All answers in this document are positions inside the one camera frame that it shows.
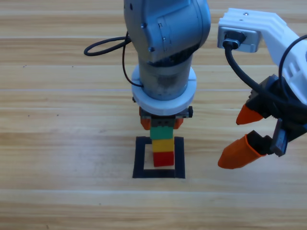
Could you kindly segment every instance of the gray robot arm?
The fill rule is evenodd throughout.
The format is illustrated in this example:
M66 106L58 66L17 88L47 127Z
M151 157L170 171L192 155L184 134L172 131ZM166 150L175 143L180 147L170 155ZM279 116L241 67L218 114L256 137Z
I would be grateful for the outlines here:
M198 49L210 31L205 0L124 0L124 8L130 38L146 62Z
M124 15L144 92L159 101L180 97L192 55L209 35L206 0L124 0Z

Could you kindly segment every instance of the cable connector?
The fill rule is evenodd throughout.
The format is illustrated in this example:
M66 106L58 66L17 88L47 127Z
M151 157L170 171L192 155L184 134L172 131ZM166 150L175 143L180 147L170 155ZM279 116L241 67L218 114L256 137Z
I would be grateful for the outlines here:
M223 41L223 47L231 46L232 49L238 49L245 39L246 36L242 32L228 31Z

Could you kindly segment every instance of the table surface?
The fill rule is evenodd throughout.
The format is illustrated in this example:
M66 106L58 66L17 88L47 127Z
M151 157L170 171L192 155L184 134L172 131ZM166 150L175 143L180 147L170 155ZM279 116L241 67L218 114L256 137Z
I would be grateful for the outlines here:
M186 179L132 179L136 136L148 136L121 68L121 50L83 50L125 35L122 0L0 0L1 230L305 230L306 136L287 154L239 170L217 166L223 149L276 120L236 125L250 89L216 47L228 8L275 12L307 33L305 0L210 0L212 29L196 52ZM137 64L127 47L127 72ZM261 82L277 73L264 43L236 60ZM152 168L146 150L145 168Z

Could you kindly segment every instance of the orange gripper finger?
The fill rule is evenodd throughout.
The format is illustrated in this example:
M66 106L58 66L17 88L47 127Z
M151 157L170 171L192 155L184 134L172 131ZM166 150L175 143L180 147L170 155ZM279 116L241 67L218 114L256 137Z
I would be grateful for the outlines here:
M241 112L239 113L236 123L237 125L245 125L252 122L260 121L263 118L259 113L249 109L246 104L243 105Z
M218 161L218 166L224 169L242 168L260 157L248 143L247 135L226 147Z
M150 130L151 120L147 118L141 118L141 125L145 130Z
M175 121L174 129L179 129L183 123L183 118L177 118Z

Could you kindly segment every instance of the black cable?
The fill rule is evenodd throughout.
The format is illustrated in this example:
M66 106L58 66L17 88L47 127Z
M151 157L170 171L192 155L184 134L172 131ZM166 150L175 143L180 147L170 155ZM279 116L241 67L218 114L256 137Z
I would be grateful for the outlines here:
M286 49L286 51L284 52L283 56L282 56L282 59L280 61L280 64L279 64L279 68L278 68L278 78L279 78L279 83L280 83L280 86L282 88L282 91L283 91L283 95L285 96L285 98L287 100L289 100L289 95L287 93L287 90L285 89L285 86L284 86L284 80L283 80L283 64L286 60L286 57L287 55L289 54L289 52L291 51L291 49L297 44L299 43L300 41L303 41L307 38L307 35L304 35L300 38L298 38L297 40L295 40L293 43L291 43L291 45Z
M126 37L125 37L125 42L129 39L129 38L128 38L128 35L129 35L129 33L128 33L128 31L127 31ZM123 46L122 65L123 65L123 71L124 71L124 74L125 74L125 77L126 77L127 81L129 81L129 83L130 83L131 85L135 85L135 86L138 86L138 87L144 87L143 85L138 85L138 84L132 82L132 81L129 79L129 77L127 76L126 68L125 68L125 50L126 50L126 44Z
M122 43L120 43L118 45L115 45L115 46L113 46L111 48L108 48L108 49L104 49L104 50L101 50L101 51L89 53L89 51L91 49L93 49L94 47L96 47L96 46L100 46L100 45L103 45L103 44L106 44L106 43L109 43L109 42L115 42L115 41L120 41L120 40L124 40L124 42L122 42ZM110 52L115 51L117 49L123 48L122 66L123 66L124 75L125 75L127 81L130 84L132 84L132 85L135 85L135 86L138 86L138 87L143 87L143 85L138 85L136 83L133 83L129 79L129 77L127 76L127 73L126 73L126 68L125 68L125 51L126 51L126 45L128 45L130 42L131 42L131 39L129 38L129 33L127 32L125 37L114 37L114 38L110 38L110 39L107 39L107 40L104 40L104 41L96 42L96 43L90 45L89 47L87 47L84 50L84 54L87 55L87 56L90 56L90 57L94 57L94 56L99 56L99 55L107 54L107 53L110 53Z
M272 100L276 104L283 104L285 106L292 106L296 109L302 110L302 113L307 115L307 106L301 102L291 101L290 103L286 100L281 99L280 97L276 96L275 94L267 91L266 89L262 88L258 83L256 83L253 79L251 79L236 63L233 55L232 55L233 47L231 45L225 46L225 55L228 61L228 64L231 66L233 71L236 75L250 88L256 91L259 94L262 94L267 99Z
M93 56L99 56L99 55L110 53L114 50L122 48L123 46L125 46L125 45L127 45L131 42L130 38L128 38L127 40L125 38L126 37L114 37L114 38L110 38L110 39L107 39L107 40L104 40L104 41L96 42L96 43L90 45L89 47L87 47L84 50L84 54L87 55L87 56L93 57ZM104 50L97 51L97 52L93 52L93 53L89 53L89 51L91 49L95 48L96 46L100 46L100 45L103 45L103 44L106 44L106 43L109 43L109 42L115 42L115 41L120 41L120 40L125 40L125 41L116 45L116 46L113 46L111 48L104 49Z

